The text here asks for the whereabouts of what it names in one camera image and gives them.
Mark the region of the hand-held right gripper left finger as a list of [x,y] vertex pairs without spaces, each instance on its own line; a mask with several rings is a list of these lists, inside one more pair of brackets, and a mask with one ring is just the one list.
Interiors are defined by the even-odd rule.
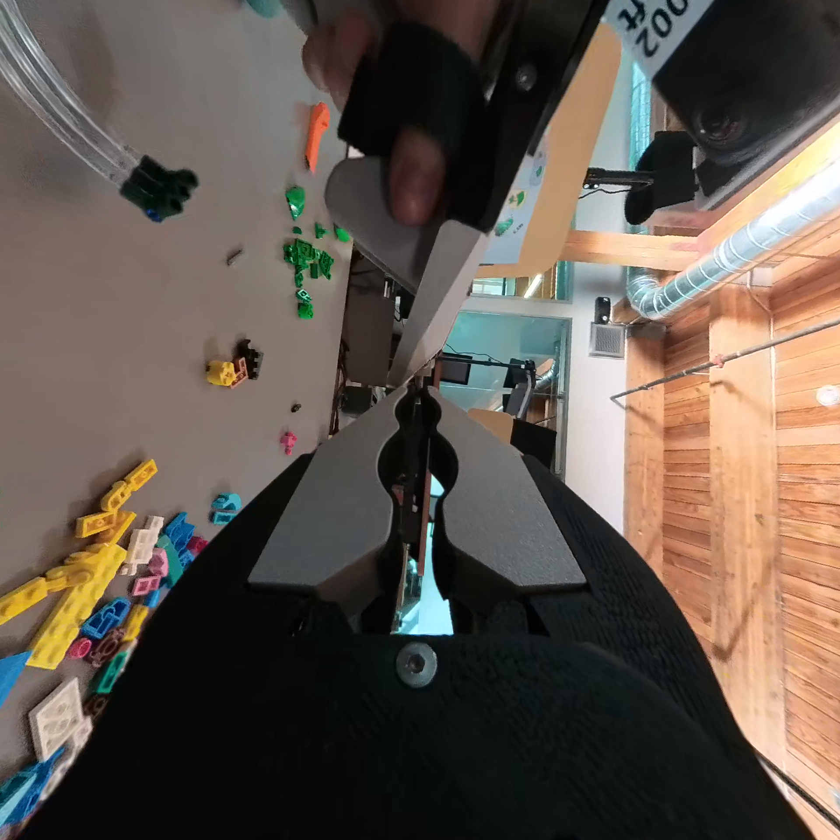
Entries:
[[413,543],[414,388],[402,385],[312,455],[248,585],[394,632]]

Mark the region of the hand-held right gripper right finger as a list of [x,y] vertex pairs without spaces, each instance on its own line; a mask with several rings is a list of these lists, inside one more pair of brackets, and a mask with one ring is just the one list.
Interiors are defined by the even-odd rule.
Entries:
[[474,634],[507,602],[579,594],[585,574],[526,459],[427,388],[427,467],[440,485],[432,564],[451,634]]

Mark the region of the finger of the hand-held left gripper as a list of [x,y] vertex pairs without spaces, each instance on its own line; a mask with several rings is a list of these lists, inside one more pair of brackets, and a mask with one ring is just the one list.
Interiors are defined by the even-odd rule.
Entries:
[[396,346],[389,386],[407,383],[444,348],[489,242],[488,233],[454,219],[442,224]]

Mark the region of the dark green brick clear tubes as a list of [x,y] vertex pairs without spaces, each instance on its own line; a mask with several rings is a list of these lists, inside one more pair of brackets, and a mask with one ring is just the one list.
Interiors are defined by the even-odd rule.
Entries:
[[199,181],[112,137],[47,57],[15,1],[1,2],[1,73],[12,92],[73,154],[156,224],[182,214]]

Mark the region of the grey desk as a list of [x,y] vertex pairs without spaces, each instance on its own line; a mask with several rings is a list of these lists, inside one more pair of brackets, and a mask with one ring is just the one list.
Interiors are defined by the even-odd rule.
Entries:
[[[285,11],[246,2],[18,2],[98,125],[139,154],[197,174],[183,214],[143,217],[2,82],[2,594],[81,549],[79,517],[141,461],[158,473],[128,504],[186,512],[205,539],[224,491],[249,502],[327,436],[348,248],[327,237],[330,280],[300,320],[282,245],[285,192],[307,194],[313,240],[330,133],[302,163],[319,96]],[[241,260],[226,266],[233,249]],[[258,380],[211,385],[205,366],[265,355]],[[294,402],[301,404],[291,413]]]

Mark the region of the person's left hand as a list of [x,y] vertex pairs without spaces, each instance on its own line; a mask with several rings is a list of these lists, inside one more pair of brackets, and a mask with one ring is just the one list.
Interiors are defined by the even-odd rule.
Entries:
[[[397,16],[436,29],[477,61],[497,15],[496,1],[405,1]],[[330,24],[316,27],[301,52],[303,67],[314,85],[343,110],[361,59],[375,42],[373,24],[350,9]],[[446,181],[446,157],[424,130],[405,126],[395,137],[390,160],[388,195],[394,219],[421,226],[435,214]]]

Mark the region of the tan book stand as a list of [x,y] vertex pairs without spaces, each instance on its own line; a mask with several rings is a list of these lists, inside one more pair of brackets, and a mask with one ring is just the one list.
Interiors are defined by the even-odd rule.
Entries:
[[479,408],[470,408],[467,415],[503,444],[513,448],[516,447],[513,443],[513,438],[518,429],[518,420],[516,417],[504,412]]

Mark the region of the open instruction booklet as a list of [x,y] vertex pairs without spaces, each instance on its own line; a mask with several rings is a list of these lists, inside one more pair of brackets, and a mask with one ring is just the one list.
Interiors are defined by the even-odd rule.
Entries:
[[546,143],[533,155],[526,155],[514,176],[490,243],[483,258],[485,265],[517,264],[532,214],[539,198],[548,161]]

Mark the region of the pile of small green bricks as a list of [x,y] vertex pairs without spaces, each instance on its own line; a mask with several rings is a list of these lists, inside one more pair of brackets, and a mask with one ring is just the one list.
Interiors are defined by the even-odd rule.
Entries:
[[312,295],[306,289],[307,280],[332,278],[335,259],[328,250],[320,248],[303,236],[298,224],[306,209],[307,194],[301,185],[292,185],[285,192],[290,219],[291,238],[282,246],[282,258],[293,271],[297,316],[300,320],[312,320],[314,306]]

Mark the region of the wooden book stand white base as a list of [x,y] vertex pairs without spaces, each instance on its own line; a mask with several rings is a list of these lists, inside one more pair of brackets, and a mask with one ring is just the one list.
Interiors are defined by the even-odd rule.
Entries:
[[548,167],[524,236],[519,260],[482,265],[477,279],[525,277],[550,269],[571,231],[587,168],[612,98],[622,43],[599,24],[547,130]]

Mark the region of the orange brick separator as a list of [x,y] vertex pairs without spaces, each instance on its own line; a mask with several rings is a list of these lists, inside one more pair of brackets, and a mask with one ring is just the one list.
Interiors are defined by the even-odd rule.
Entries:
[[304,161],[311,173],[317,171],[320,145],[323,135],[329,130],[330,111],[324,101],[311,107],[308,121],[308,134],[304,145]]

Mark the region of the pile of colourful bricks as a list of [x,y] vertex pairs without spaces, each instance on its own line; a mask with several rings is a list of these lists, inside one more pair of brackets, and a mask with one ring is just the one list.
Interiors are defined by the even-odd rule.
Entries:
[[152,458],[114,482],[98,509],[79,517],[79,551],[2,594],[2,624],[43,602],[47,618],[18,654],[2,657],[2,705],[26,669],[53,672],[70,661],[92,668],[87,684],[63,679],[27,713],[35,760],[2,780],[2,838],[26,824],[65,779],[139,641],[175,583],[207,546],[181,513],[134,527],[128,504],[156,474]]

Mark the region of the metal sprinkler pipe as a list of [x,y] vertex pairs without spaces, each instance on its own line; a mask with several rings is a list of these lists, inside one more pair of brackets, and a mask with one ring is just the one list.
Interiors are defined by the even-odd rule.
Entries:
[[663,377],[657,378],[655,380],[643,383],[641,385],[637,385],[637,386],[635,386],[633,388],[630,388],[629,390],[626,390],[624,392],[619,392],[617,394],[611,395],[610,396],[610,401],[613,402],[614,404],[618,404],[618,403],[620,403],[621,400],[623,400],[623,399],[625,399],[629,396],[633,396],[633,395],[641,393],[641,392],[649,392],[649,391],[655,389],[656,387],[659,387],[661,385],[666,385],[666,384],[669,384],[671,382],[677,382],[679,380],[687,378],[688,376],[701,375],[701,374],[704,374],[704,373],[708,373],[712,369],[722,369],[729,362],[737,361],[737,360],[740,360],[740,359],[745,359],[745,358],[748,358],[752,355],[759,354],[759,353],[762,353],[764,351],[775,349],[777,347],[780,347],[781,345],[784,345],[784,344],[787,344],[787,343],[790,343],[790,342],[794,342],[794,341],[797,341],[797,340],[805,339],[805,338],[808,338],[812,335],[824,332],[826,330],[836,329],[838,327],[839,327],[839,318],[835,318],[833,320],[828,320],[828,321],[818,323],[816,325],[812,325],[811,327],[808,327],[808,328],[804,328],[804,329],[801,329],[801,330],[797,330],[795,332],[791,332],[791,333],[786,334],[786,335],[784,335],[780,338],[775,338],[775,339],[769,340],[769,341],[764,342],[764,343],[754,344],[753,346],[749,346],[748,348],[745,348],[745,349],[742,349],[742,350],[738,350],[738,351],[734,351],[734,352],[726,353],[726,354],[718,354],[714,358],[709,360],[708,362],[691,366],[691,367],[689,367],[687,369],[684,369],[682,371],[679,371],[677,373],[670,374],[670,375],[667,375],[667,376],[663,376]]

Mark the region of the wall vent grille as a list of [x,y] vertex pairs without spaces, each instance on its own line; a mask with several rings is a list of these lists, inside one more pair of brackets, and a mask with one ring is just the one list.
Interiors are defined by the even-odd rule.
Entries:
[[597,359],[625,359],[627,327],[623,324],[592,322],[588,356]]

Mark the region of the silver air duct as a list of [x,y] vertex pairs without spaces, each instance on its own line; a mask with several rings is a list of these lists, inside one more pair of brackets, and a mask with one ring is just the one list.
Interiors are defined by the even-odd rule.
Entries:
[[839,207],[839,161],[833,161],[724,239],[695,265],[660,285],[646,269],[629,268],[626,299],[643,319],[661,321],[790,245]]

